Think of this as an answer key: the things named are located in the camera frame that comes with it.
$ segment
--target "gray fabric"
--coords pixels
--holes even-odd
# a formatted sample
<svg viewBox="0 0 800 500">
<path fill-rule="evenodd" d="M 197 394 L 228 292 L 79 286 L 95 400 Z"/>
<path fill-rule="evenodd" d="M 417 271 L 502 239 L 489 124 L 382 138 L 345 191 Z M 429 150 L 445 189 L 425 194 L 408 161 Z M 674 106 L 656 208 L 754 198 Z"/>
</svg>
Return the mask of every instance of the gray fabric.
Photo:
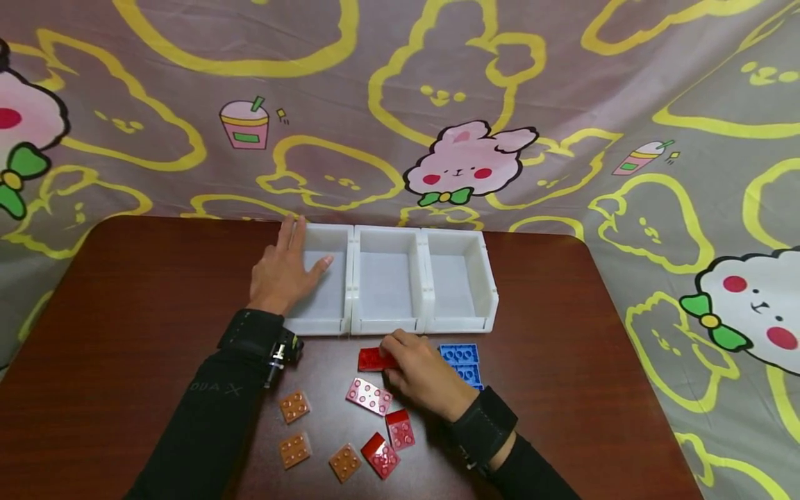
<svg viewBox="0 0 800 500">
<path fill-rule="evenodd" d="M 772 255 L 800 244 L 800 2 L 2 11 L 10 69 L 57 97 L 0 72 L 1 166 L 52 163 L 0 174 L 0 366 L 89 229 L 117 214 L 574 234 L 704 496 L 800 491 L 800 267 L 796 250 Z M 268 114 L 266 138 L 223 126 L 234 101 L 225 119 Z"/>
</svg>

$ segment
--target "black sleeve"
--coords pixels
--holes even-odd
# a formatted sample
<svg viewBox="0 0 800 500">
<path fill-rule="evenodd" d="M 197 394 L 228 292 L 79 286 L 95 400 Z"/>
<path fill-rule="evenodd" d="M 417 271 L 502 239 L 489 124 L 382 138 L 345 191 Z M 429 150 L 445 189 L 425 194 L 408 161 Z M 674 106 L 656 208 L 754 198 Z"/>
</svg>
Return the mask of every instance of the black sleeve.
<svg viewBox="0 0 800 500">
<path fill-rule="evenodd" d="M 505 500 L 580 500 L 547 460 L 519 434 L 508 458 L 489 480 Z"/>
<path fill-rule="evenodd" d="M 265 322 L 277 337 L 281 321 Z M 222 349 L 200 366 L 126 500 L 218 500 L 258 410 L 267 368 Z"/>
</svg>

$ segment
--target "yellow bunny outline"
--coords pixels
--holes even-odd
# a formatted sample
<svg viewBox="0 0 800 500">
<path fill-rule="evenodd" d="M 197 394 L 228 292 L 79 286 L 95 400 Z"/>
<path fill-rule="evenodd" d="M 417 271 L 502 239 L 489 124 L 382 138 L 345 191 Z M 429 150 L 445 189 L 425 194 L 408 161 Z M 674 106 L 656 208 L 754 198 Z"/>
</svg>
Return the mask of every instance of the yellow bunny outline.
<svg viewBox="0 0 800 500">
<path fill-rule="evenodd" d="M 628 201 L 625 200 L 624 196 L 628 194 L 633 188 L 639 186 L 640 184 L 645 183 L 653 183 L 659 184 L 664 186 L 668 190 L 672 191 L 675 197 L 678 199 L 678 203 L 681 206 L 681 213 L 683 215 L 683 221 L 686 224 L 686 230 L 689 233 L 689 236 L 697 243 L 699 251 L 698 251 L 698 259 L 694 264 L 681 264 L 676 265 L 669 261 L 669 259 L 663 255 L 656 255 L 650 252 L 649 250 L 645 250 L 643 248 L 635 248 L 629 245 L 623 245 L 621 243 L 617 243 L 606 236 L 606 231 L 611 229 L 613 232 L 617 233 L 617 215 L 624 215 L 628 210 Z M 603 200 L 614 200 L 618 203 L 618 208 L 613 213 L 609 213 L 606 209 L 602 208 L 599 203 Z M 700 271 L 704 270 L 708 267 L 712 260 L 714 260 L 714 246 L 711 242 L 706 238 L 706 236 L 702 232 L 702 228 L 700 227 L 700 220 L 698 219 L 697 212 L 694 210 L 694 205 L 692 205 L 692 201 L 689 199 L 689 194 L 683 189 L 683 186 L 673 179 L 672 177 L 664 174 L 655 174 L 655 173 L 648 173 L 648 174 L 640 174 L 636 177 L 633 177 L 631 180 L 626 182 L 622 185 L 618 190 L 611 194 L 604 194 L 602 196 L 596 197 L 594 200 L 589 202 L 588 208 L 600 212 L 606 220 L 598 227 L 598 235 L 600 238 L 612 245 L 616 246 L 626 254 L 633 254 L 638 255 L 640 257 L 647 257 L 651 262 L 655 264 L 659 264 L 665 270 L 674 273 L 674 274 L 695 274 L 699 273 Z"/>
<path fill-rule="evenodd" d="M 700 437 L 696 434 L 682 434 L 679 432 L 674 434 L 679 445 L 683 446 L 687 442 L 692 444 L 694 452 L 700 459 L 700 462 L 702 462 L 702 474 L 692 472 L 692 475 L 695 479 L 709 488 L 713 488 L 714 484 L 716 483 L 714 469 L 712 467 L 720 467 L 723 469 L 733 469 L 746 476 L 750 476 L 751 479 L 761 485 L 761 487 L 764 488 L 764 490 L 769 493 L 770 496 L 772 496 L 772 500 L 791 500 L 788 493 L 785 492 L 784 489 L 781 488 L 781 486 L 774 479 L 766 475 L 764 471 L 756 466 L 752 466 L 747 462 L 736 460 L 734 458 L 719 457 L 715 454 L 709 453 L 708 450 L 706 450 L 705 443 L 703 443 Z"/>
<path fill-rule="evenodd" d="M 583 224 L 580 221 L 577 221 L 573 218 L 569 217 L 559 217 L 556 215 L 534 215 L 533 217 L 524 218 L 521 221 L 516 221 L 514 224 L 511 224 L 511 227 L 508 228 L 509 233 L 516 233 L 517 229 L 524 226 L 525 224 L 530 224 L 531 222 L 540 222 L 540 221 L 554 221 L 554 222 L 563 222 L 567 224 L 569 227 L 572 228 L 572 231 L 575 232 L 573 235 L 575 238 L 581 240 L 582 242 L 586 242 L 583 237 Z"/>
<path fill-rule="evenodd" d="M 574 193 L 588 184 L 589 181 L 592 180 L 594 176 L 600 172 L 600 170 L 602 170 L 602 159 L 606 156 L 606 151 L 608 148 L 612 147 L 616 141 L 622 138 L 623 135 L 624 134 L 617 134 L 615 132 L 607 132 L 602 129 L 588 128 L 575 132 L 561 142 L 557 142 L 548 138 L 539 138 L 538 142 L 546 144 L 550 149 L 542 152 L 537 157 L 526 158 L 522 160 L 523 166 L 536 165 L 544 162 L 546 153 L 561 154 L 570 158 L 575 158 L 575 153 L 573 153 L 570 148 L 577 142 L 580 142 L 587 137 L 603 138 L 609 140 L 610 142 L 602 149 L 602 151 L 597 153 L 594 158 L 591 159 L 589 162 L 591 170 L 580 181 L 578 181 L 577 184 L 555 190 L 552 193 L 548 193 L 540 198 L 536 198 L 532 202 L 524 202 L 517 205 L 505 205 L 498 199 L 497 193 L 491 193 L 485 196 L 486 201 L 497 210 L 520 210 L 529 206 L 538 205 L 539 203 L 545 202 L 552 198 L 558 198 L 570 193 Z"/>
<path fill-rule="evenodd" d="M 645 351 L 642 341 L 639 340 L 639 335 L 634 329 L 634 320 L 636 317 L 641 316 L 642 313 L 652 311 L 652 309 L 660 302 L 667 302 L 676 309 L 680 318 L 680 323 L 673 324 L 673 326 L 692 341 L 692 352 L 694 352 L 694 356 L 708 369 L 709 372 L 711 372 L 706 393 L 700 399 L 694 400 L 684 398 L 672 390 L 672 388 L 669 387 L 666 382 L 664 382 L 664 379 L 661 378 L 661 375 L 659 375 L 656 369 L 653 367 L 653 363 L 650 361 L 650 357 L 647 355 L 647 351 Z M 736 366 L 736 363 L 730 354 L 713 342 L 710 342 L 693 332 L 689 326 L 689 317 L 686 315 L 686 312 L 683 310 L 683 308 L 680 307 L 678 301 L 660 290 L 649 296 L 643 304 L 637 304 L 636 306 L 628 307 L 628 310 L 625 312 L 625 328 L 628 330 L 628 336 L 630 337 L 631 342 L 634 344 L 636 354 L 639 356 L 639 361 L 642 363 L 642 367 L 644 368 L 645 373 L 647 373 L 647 376 L 651 381 L 653 381 L 653 384 L 655 384 L 656 387 L 659 388 L 661 392 L 663 392 L 664 395 L 669 399 L 673 400 L 684 409 L 692 413 L 701 414 L 711 412 L 717 405 L 719 384 L 722 379 L 739 379 L 739 368 Z M 725 361 L 727 366 L 715 365 L 709 361 L 702 351 L 700 351 L 700 348 L 698 347 L 699 343 L 717 351 L 722 356 L 722 359 Z"/>
<path fill-rule="evenodd" d="M 777 366 L 767 365 L 766 379 L 770 383 L 772 397 L 783 425 L 791 437 L 800 443 L 800 417 L 789 399 L 789 391 L 786 390 L 786 372 Z"/>
<path fill-rule="evenodd" d="M 468 206 L 453 206 L 451 208 L 444 209 L 439 209 L 432 206 L 407 206 L 400 209 L 400 221 L 398 222 L 398 227 L 406 227 L 408 221 L 411 220 L 411 212 L 416 210 L 426 210 L 430 212 L 428 217 L 433 217 L 434 215 L 444 215 L 445 220 L 451 224 L 472 224 L 472 231 L 483 231 L 483 222 L 478 220 L 478 218 L 481 216 L 480 213 L 478 213 L 475 209 L 469 208 Z M 467 214 L 467 218 L 451 218 L 450 213 L 457 211 L 465 212 Z"/>
<path fill-rule="evenodd" d="M 789 248 L 790 244 L 780 242 L 769 235 L 761 224 L 761 196 L 764 187 L 776 182 L 782 175 L 793 170 L 800 170 L 800 158 L 788 158 L 772 165 L 766 172 L 757 176 L 745 188 L 742 200 L 742 220 L 745 229 L 753 238 L 773 249 Z"/>
<path fill-rule="evenodd" d="M 541 73 L 546 64 L 546 44 L 544 38 L 537 34 L 505 32 L 498 34 L 496 0 L 427 0 L 422 9 L 422 15 L 414 23 L 409 34 L 408 43 L 397 49 L 390 57 L 389 62 L 375 71 L 367 83 L 368 105 L 370 112 L 384 126 L 393 132 L 425 147 L 430 146 L 436 138 L 417 132 L 403 124 L 382 105 L 383 86 L 386 80 L 400 74 L 408 59 L 425 48 L 425 35 L 436 27 L 439 11 L 451 3 L 475 2 L 481 7 L 483 14 L 483 34 L 472 38 L 466 45 L 483 49 L 495 55 L 495 58 L 486 66 L 486 77 L 495 86 L 505 88 L 503 94 L 502 112 L 498 120 L 491 126 L 497 133 L 508 125 L 516 106 L 517 88 L 524 82 L 535 78 Z M 511 76 L 505 76 L 497 69 L 499 59 L 498 47 L 504 45 L 524 45 L 530 49 L 530 56 L 534 64 Z"/>
<path fill-rule="evenodd" d="M 64 189 L 53 190 L 52 188 L 55 178 L 59 174 L 64 174 L 69 172 L 81 173 L 82 174 L 81 180 Z M 28 250 L 42 253 L 56 260 L 75 256 L 78 253 L 78 250 L 81 248 L 81 245 L 83 245 L 83 242 L 86 240 L 86 236 L 89 235 L 89 232 L 91 232 L 93 228 L 87 229 L 83 233 L 83 235 L 81 235 L 81 237 L 78 239 L 78 241 L 72 246 L 72 248 L 67 248 L 64 250 L 54 250 L 50 248 L 46 243 L 36 241 L 33 236 L 24 233 L 24 231 L 28 229 L 28 226 L 30 225 L 30 221 L 33 219 L 34 214 L 36 214 L 36 212 L 38 212 L 40 209 L 44 209 L 44 211 L 46 211 L 50 215 L 53 214 L 53 212 L 50 209 L 50 199 L 53 197 L 54 194 L 57 194 L 58 196 L 66 196 L 75 193 L 76 191 L 80 191 L 85 187 L 89 187 L 95 184 L 110 190 L 127 193 L 136 198 L 136 200 L 139 202 L 139 206 L 137 208 L 134 208 L 132 210 L 125 210 L 123 212 L 118 212 L 116 214 L 103 218 L 103 220 L 112 217 L 118 217 L 120 215 L 141 215 L 150 211 L 150 209 L 153 208 L 153 202 L 147 196 L 145 196 L 144 193 L 135 190 L 132 187 L 101 181 L 100 174 L 95 169 L 79 165 L 62 165 L 51 169 L 45 175 L 42 184 L 39 186 L 38 198 L 33 200 L 28 205 L 28 214 L 25 216 L 22 222 L 20 222 L 17 229 L 6 234 L 5 236 L 2 237 L 2 239 L 12 243 L 22 244 L 25 247 L 27 247 Z"/>
<path fill-rule="evenodd" d="M 772 22 L 780 19 L 781 16 L 783 16 L 790 10 L 796 9 L 795 12 L 797 12 L 798 5 L 800 5 L 800 0 L 793 0 L 792 3 L 786 6 L 786 8 L 782 9 L 776 15 L 767 19 L 761 25 L 759 25 L 755 30 L 750 32 L 750 34 L 748 34 L 747 37 L 745 37 L 744 41 L 742 41 L 742 43 L 739 45 L 736 51 L 733 52 L 727 59 L 722 61 L 718 66 L 713 68 L 705 76 L 703 76 L 702 78 L 697 80 L 694 84 L 686 88 L 686 90 L 678 94 L 676 98 L 672 99 L 670 102 L 664 105 L 663 108 L 657 111 L 656 114 L 653 115 L 653 122 L 658 123 L 659 125 L 678 126 L 681 128 L 703 130 L 711 134 L 725 135 L 728 137 L 736 137 L 736 138 L 780 139 L 800 134 L 800 122 L 765 123 L 761 125 L 747 125 L 744 123 L 727 122 L 719 118 L 709 118 L 705 116 L 678 116 L 676 114 L 672 114 L 672 112 L 670 111 L 670 106 L 675 104 L 677 100 L 686 95 L 687 92 L 689 92 L 696 86 L 703 83 L 709 76 L 711 76 L 717 70 L 722 68 L 732 58 L 734 58 L 744 50 L 747 50 L 752 46 L 762 42 L 763 40 L 767 39 L 770 35 L 772 35 L 775 31 L 777 31 L 778 28 L 780 28 L 784 23 L 783 19 L 778 21 L 778 23 L 771 29 L 765 30 L 765 28 Z"/>
<path fill-rule="evenodd" d="M 30 310 L 28 315 L 25 317 L 24 323 L 19 328 L 19 332 L 17 332 L 17 340 L 24 342 L 25 339 L 28 338 L 28 335 L 30 335 L 30 330 L 34 327 L 34 321 L 44 305 L 47 304 L 47 301 L 50 300 L 50 297 L 53 296 L 53 292 L 55 292 L 55 290 L 50 290 L 39 297 L 39 300 L 36 301 L 34 308 Z"/>
<path fill-rule="evenodd" d="M 113 0 L 119 15 L 149 48 L 180 67 L 199 73 L 221 76 L 263 78 L 296 78 L 319 73 L 347 59 L 355 50 L 358 39 L 358 0 L 339 0 L 339 39 L 311 55 L 289 61 L 243 59 L 215 61 L 189 54 L 167 40 L 147 20 L 137 0 Z"/>
<path fill-rule="evenodd" d="M 182 170 L 188 170 L 206 159 L 206 146 L 203 143 L 200 133 L 197 132 L 197 130 L 187 121 L 183 120 L 182 118 L 178 118 L 175 113 L 173 113 L 172 110 L 166 107 L 162 102 L 149 96 L 145 88 L 136 79 L 136 77 L 134 77 L 131 73 L 128 73 L 119 59 L 113 56 L 110 52 L 89 43 L 81 42 L 66 35 L 43 28 L 36 30 L 36 37 L 39 45 L 42 47 L 41 49 L 37 47 L 26 46 L 20 43 L 9 42 L 9 48 L 11 48 L 12 52 L 30 55 L 44 60 L 47 71 L 50 73 L 50 77 L 40 82 L 35 82 L 36 85 L 42 86 L 51 92 L 58 92 L 64 88 L 65 82 L 60 75 L 53 71 L 54 69 L 79 75 L 77 71 L 58 60 L 55 48 L 56 44 L 62 44 L 88 54 L 99 60 L 108 69 L 109 74 L 112 77 L 121 80 L 125 84 L 132 98 L 144 102 L 146 105 L 148 105 L 148 107 L 155 111 L 158 116 L 164 120 L 164 122 L 183 130 L 188 138 L 189 144 L 192 146 L 192 151 L 172 162 L 156 162 L 153 160 L 146 160 L 144 158 L 137 158 L 120 151 L 110 150 L 100 146 L 93 146 L 86 142 L 72 138 L 69 135 L 61 140 L 61 144 L 63 146 L 72 148 L 74 150 L 83 151 L 85 153 L 100 154 L 102 156 L 116 158 L 118 160 L 130 162 L 150 170 L 159 170 L 162 172 L 178 172 Z"/>
<path fill-rule="evenodd" d="M 672 25 L 685 24 L 711 15 L 716 17 L 733 16 L 746 12 L 764 0 L 701 0 L 692 6 L 667 15 L 649 30 L 639 30 L 621 42 L 604 42 L 598 35 L 614 13 L 630 0 L 611 0 L 608 5 L 588 25 L 581 36 L 581 46 L 600 55 L 617 55 L 656 38 Z"/>
<path fill-rule="evenodd" d="M 286 210 L 281 208 L 280 206 L 272 205 L 271 203 L 264 202 L 262 200 L 256 198 L 249 198 L 247 196 L 241 196 L 240 194 L 198 194 L 189 201 L 189 204 L 192 205 L 194 208 L 194 212 L 184 212 L 180 214 L 179 217 L 182 218 L 212 218 L 221 220 L 222 217 L 217 215 L 209 214 L 206 211 L 205 204 L 208 202 L 244 202 L 244 203 L 252 203 L 253 205 L 258 205 L 268 210 L 272 210 L 276 214 L 280 215 L 293 215 L 297 217 L 297 214 L 291 210 Z"/>
<path fill-rule="evenodd" d="M 318 146 L 327 150 L 336 151 L 337 153 L 344 154 L 350 158 L 354 158 L 361 162 L 367 163 L 371 165 L 384 174 L 392 181 L 394 187 L 389 190 L 387 193 L 384 194 L 373 194 L 368 196 L 363 200 L 357 200 L 347 205 L 340 205 L 340 206 L 331 206 L 331 205 L 323 205 L 321 203 L 317 203 L 313 200 L 314 196 L 324 196 L 324 193 L 318 193 L 316 191 L 309 190 L 304 186 L 308 183 L 308 179 L 303 177 L 302 175 L 298 174 L 297 172 L 293 172 L 288 170 L 286 166 L 286 153 L 290 149 L 296 146 Z M 272 151 L 272 159 L 275 162 L 275 173 L 268 174 L 268 175 L 259 175 L 256 178 L 256 183 L 264 189 L 264 191 L 272 194 L 299 194 L 302 198 L 303 202 L 308 206 L 313 206 L 317 208 L 327 208 L 329 210 L 337 210 L 340 212 L 345 212 L 348 210 L 352 210 L 361 205 L 365 205 L 367 203 L 376 202 L 377 200 L 387 200 L 394 198 L 398 193 L 403 191 L 404 186 L 406 185 L 405 182 L 402 180 L 402 176 L 400 173 L 396 171 L 396 169 L 389 164 L 386 160 L 378 158 L 373 154 L 369 154 L 365 151 L 357 150 L 355 148 L 349 146 L 343 146 L 342 144 L 337 144 L 336 142 L 327 141 L 325 139 L 321 139 L 318 137 L 314 137 L 311 135 L 290 135 L 282 139 L 278 144 L 275 145 L 275 148 Z M 277 181 L 280 178 L 289 177 L 294 179 L 298 187 L 296 188 L 285 188 L 285 189 L 276 189 L 273 188 L 270 182 Z"/>
</svg>

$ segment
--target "brown table surface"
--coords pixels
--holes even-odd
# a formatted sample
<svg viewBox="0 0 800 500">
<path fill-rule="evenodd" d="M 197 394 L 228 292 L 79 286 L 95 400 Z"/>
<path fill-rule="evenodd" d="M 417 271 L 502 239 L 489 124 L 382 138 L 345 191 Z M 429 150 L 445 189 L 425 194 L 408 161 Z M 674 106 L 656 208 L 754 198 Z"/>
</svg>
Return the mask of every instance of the brown table surface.
<svg viewBox="0 0 800 500">
<path fill-rule="evenodd" d="M 95 228 L 0 383 L 0 498 L 120 498 L 246 304 L 250 268 L 277 229 L 135 217 Z M 500 294 L 494 331 L 434 340 L 478 344 L 484 382 L 585 500 L 701 498 L 586 246 L 485 237 Z M 344 399 L 358 349 L 377 344 L 308 339 L 299 368 L 264 399 L 231 496 L 496 498 L 416 411 L 418 443 L 386 481 L 365 464 L 338 483 L 328 458 L 386 434 L 383 420 Z M 298 388 L 312 411 L 287 426 L 276 401 Z M 284 471 L 277 443 L 301 430 L 313 456 Z"/>
</svg>

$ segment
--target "white storage tray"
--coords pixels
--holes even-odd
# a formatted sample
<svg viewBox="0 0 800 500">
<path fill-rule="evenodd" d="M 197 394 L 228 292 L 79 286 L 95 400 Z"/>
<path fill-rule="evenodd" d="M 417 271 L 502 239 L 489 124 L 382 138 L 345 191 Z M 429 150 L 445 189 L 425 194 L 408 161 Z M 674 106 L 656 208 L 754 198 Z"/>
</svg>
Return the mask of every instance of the white storage tray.
<svg viewBox="0 0 800 500">
<path fill-rule="evenodd" d="M 352 333 L 423 332 L 433 298 L 422 232 L 356 226 L 354 239 Z"/>
<path fill-rule="evenodd" d="M 353 227 L 336 224 L 306 226 L 306 269 L 326 255 L 334 261 L 317 289 L 286 316 L 285 327 L 297 335 L 340 335 L 350 331 L 353 299 Z"/>
<path fill-rule="evenodd" d="M 427 241 L 427 274 L 434 289 L 425 332 L 490 332 L 499 297 L 483 234 L 425 229 L 422 238 Z"/>
</svg>

